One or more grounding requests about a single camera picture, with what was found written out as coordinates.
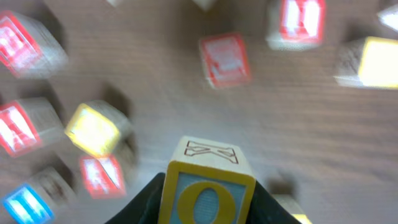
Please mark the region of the yellow C block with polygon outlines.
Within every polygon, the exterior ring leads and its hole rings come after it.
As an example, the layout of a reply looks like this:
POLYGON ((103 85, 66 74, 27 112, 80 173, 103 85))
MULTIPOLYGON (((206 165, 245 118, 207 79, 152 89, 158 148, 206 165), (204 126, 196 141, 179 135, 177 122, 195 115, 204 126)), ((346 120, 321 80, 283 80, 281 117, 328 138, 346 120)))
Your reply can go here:
POLYGON ((291 195, 273 194, 274 199, 285 209, 289 214, 296 218, 301 224, 312 224, 308 219, 300 205, 291 195))

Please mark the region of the yellow O block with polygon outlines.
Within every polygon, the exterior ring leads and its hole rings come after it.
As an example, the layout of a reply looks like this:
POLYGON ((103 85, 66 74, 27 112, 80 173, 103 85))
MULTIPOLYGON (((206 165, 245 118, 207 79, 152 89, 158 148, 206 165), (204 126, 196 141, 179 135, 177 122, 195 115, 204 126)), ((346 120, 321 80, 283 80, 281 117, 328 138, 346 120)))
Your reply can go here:
POLYGON ((159 223, 245 223, 256 178, 235 145, 184 136, 167 166, 159 223))

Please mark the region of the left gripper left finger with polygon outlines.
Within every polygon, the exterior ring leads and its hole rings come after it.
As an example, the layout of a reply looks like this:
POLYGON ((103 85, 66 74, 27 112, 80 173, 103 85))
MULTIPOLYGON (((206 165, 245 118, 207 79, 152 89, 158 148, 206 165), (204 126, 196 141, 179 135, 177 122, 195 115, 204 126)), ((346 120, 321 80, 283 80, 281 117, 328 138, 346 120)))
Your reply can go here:
POLYGON ((106 224, 157 224, 165 173, 154 178, 106 224))

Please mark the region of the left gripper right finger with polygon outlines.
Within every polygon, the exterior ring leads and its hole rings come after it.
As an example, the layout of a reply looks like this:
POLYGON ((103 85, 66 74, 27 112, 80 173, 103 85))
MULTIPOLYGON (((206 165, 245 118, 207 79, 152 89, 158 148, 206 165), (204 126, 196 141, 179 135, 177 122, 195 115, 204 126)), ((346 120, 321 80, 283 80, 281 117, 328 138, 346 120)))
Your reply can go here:
POLYGON ((300 224, 257 181, 251 200, 247 224, 300 224))

